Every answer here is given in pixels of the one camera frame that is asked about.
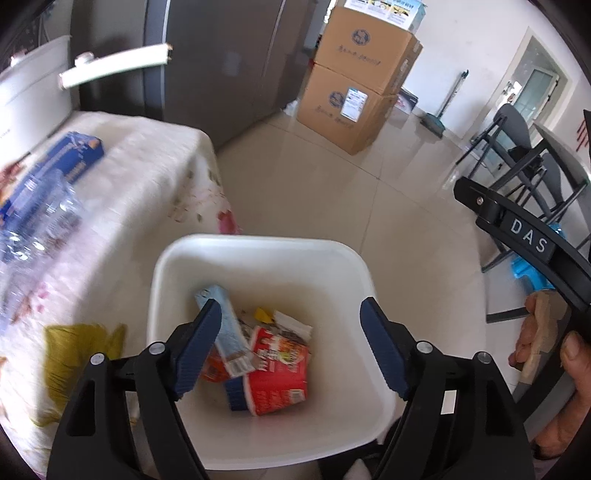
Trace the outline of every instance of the white appliance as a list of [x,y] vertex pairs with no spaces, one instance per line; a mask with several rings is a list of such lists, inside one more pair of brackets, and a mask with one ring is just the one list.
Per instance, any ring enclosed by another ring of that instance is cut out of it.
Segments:
[[27,155],[72,112],[68,89],[114,73],[164,65],[166,44],[126,50],[95,59],[79,55],[69,69],[70,37],[52,40],[28,54],[16,54],[0,73],[0,166]]

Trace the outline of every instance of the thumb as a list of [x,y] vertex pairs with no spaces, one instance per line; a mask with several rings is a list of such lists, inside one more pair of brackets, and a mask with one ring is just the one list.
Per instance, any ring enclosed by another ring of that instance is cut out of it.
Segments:
[[579,401],[588,410],[591,407],[591,346],[577,332],[570,332],[562,344],[560,359],[564,370],[574,380]]
[[561,455],[583,424],[591,407],[591,346],[576,332],[570,332],[560,350],[564,370],[572,377],[576,393],[558,416],[535,438],[541,453]]

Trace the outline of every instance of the blue plastic stool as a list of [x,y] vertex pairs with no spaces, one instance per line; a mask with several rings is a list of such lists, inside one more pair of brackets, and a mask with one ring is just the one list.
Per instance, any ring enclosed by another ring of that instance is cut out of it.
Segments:
[[[550,227],[562,238],[566,238],[559,223],[552,223]],[[534,291],[548,290],[549,288],[555,290],[554,286],[545,276],[543,276],[521,257],[517,257],[513,260],[513,262],[511,262],[511,270],[515,278],[528,277],[530,279],[531,285],[534,288]]]

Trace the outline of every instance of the cardboard box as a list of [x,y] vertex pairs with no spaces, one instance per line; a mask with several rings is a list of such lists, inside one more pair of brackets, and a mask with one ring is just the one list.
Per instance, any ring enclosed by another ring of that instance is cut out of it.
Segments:
[[392,113],[396,95],[378,95],[315,65],[297,119],[351,155],[370,146]]
[[422,49],[416,37],[402,28],[337,7],[314,61],[380,95],[395,95]]
[[426,14],[425,6],[418,0],[347,0],[345,7],[379,18],[410,33],[417,32]]

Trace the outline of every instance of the screw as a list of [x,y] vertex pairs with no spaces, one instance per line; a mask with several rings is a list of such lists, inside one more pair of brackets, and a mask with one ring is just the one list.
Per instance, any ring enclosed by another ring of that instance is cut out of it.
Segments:
[[105,356],[102,353],[95,353],[90,357],[90,363],[93,365],[100,365],[105,361]]
[[433,345],[429,342],[419,342],[417,343],[417,350],[421,353],[431,353],[433,351]]
[[492,357],[490,356],[490,354],[486,352],[478,352],[478,355],[476,357],[479,361],[481,361],[481,363],[486,365],[492,362]]
[[156,342],[150,345],[148,350],[152,355],[159,355],[166,350],[166,345],[162,342]]

